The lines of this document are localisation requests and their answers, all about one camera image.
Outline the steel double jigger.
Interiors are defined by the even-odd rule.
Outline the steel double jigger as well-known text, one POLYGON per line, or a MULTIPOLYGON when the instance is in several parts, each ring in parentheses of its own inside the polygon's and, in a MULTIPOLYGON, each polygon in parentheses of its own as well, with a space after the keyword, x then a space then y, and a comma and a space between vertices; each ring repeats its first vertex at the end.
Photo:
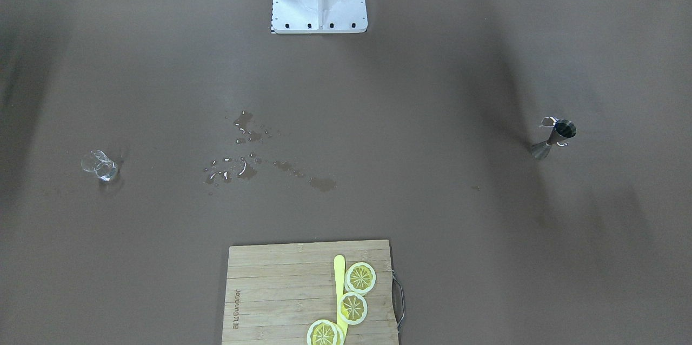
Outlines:
POLYGON ((576 136, 577 128, 573 121, 558 119, 552 116, 542 120, 543 127, 550 127, 551 133, 546 141, 531 146, 530 153, 536 160, 543 160, 549 155, 553 147, 565 147, 567 140, 576 136))

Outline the clear glass beaker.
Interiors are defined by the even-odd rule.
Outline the clear glass beaker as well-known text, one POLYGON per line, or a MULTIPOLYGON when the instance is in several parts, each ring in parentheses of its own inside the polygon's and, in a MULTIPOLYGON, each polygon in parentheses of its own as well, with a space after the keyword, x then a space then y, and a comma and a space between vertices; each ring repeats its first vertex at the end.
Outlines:
POLYGON ((97 177, 103 182, 110 182, 118 175, 119 167, 114 160, 101 150, 91 150, 80 160, 84 172, 97 177))

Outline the yellow plastic knife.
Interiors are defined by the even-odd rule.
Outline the yellow plastic knife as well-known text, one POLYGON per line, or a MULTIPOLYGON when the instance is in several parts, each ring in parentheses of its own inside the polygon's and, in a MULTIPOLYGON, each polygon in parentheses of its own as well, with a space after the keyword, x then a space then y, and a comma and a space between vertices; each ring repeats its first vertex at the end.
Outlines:
POLYGON ((348 332, 348 324, 340 316, 340 300, 344 294, 344 274, 345 261, 343 255, 334 256, 334 281, 336 289, 336 320, 335 325, 338 328, 339 344, 344 344, 346 333, 348 332))

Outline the lemon slice far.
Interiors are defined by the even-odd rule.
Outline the lemon slice far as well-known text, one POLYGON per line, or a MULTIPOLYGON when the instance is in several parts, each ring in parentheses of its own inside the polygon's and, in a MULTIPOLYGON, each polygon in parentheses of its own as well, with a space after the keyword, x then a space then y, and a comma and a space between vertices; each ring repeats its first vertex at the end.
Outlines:
POLYGON ((344 273, 344 288, 350 293, 365 296, 374 288, 376 279, 376 271, 371 264, 354 263, 344 273))

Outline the lemon slice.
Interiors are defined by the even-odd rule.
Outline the lemon slice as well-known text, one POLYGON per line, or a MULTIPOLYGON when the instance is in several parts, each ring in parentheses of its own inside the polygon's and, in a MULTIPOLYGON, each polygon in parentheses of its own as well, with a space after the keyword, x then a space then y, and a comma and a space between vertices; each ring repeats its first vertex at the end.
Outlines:
POLYGON ((307 330, 305 338, 307 345, 344 344, 343 330, 329 320, 314 321, 307 330))
POLYGON ((350 293, 365 296, 374 288, 376 279, 376 271, 371 264, 354 263, 344 273, 344 288, 350 293))
POLYGON ((356 326, 365 321, 369 308, 365 296, 350 291, 344 293, 336 303, 336 311, 339 322, 349 326, 356 326))

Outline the lemon slice middle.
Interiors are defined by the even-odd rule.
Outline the lemon slice middle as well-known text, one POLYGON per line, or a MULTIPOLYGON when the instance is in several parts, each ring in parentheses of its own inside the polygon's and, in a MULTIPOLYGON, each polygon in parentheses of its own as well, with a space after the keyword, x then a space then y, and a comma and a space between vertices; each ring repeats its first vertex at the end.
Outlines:
POLYGON ((339 322, 349 326, 356 326, 365 321, 369 308, 365 296, 350 291, 344 293, 336 303, 336 311, 339 322))

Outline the bamboo cutting board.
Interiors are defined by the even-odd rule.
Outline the bamboo cutting board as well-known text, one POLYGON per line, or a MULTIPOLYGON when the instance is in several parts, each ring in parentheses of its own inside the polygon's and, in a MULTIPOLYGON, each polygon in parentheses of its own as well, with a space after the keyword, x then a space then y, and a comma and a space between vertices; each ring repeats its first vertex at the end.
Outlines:
POLYGON ((333 260, 376 271, 370 311, 350 326, 346 344, 398 344, 388 240, 297 242, 228 249, 222 344, 305 344, 316 320, 336 321, 333 260))

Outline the lemon slice near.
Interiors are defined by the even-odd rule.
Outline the lemon slice near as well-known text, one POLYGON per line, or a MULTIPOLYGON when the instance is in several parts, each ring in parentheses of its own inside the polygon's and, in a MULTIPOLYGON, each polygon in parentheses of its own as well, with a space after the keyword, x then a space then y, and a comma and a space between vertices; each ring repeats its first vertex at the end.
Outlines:
POLYGON ((344 344, 343 330, 329 320, 314 321, 307 330, 305 338, 307 345, 344 344))

